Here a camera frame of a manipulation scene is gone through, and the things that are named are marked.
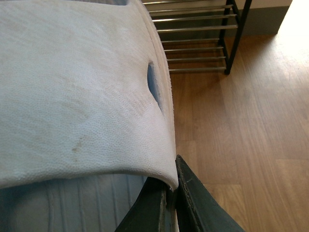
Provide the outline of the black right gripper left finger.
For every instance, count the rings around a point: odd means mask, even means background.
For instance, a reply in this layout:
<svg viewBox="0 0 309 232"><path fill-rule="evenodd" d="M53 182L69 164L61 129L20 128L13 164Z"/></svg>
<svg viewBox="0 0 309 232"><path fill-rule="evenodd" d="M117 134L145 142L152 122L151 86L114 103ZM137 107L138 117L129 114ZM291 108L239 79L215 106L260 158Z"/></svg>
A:
<svg viewBox="0 0 309 232"><path fill-rule="evenodd" d="M116 231L172 231L171 195L169 187L163 181L148 177L137 200Z"/></svg>

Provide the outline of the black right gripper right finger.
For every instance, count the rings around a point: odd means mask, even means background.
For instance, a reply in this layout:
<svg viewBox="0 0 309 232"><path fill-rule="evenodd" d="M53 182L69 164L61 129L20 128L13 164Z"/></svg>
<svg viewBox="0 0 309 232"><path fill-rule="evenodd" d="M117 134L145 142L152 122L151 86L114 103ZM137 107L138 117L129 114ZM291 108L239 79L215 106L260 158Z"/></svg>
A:
<svg viewBox="0 0 309 232"><path fill-rule="evenodd" d="M179 231L244 231L216 202L180 155L176 157L176 167L179 180L176 200Z"/></svg>

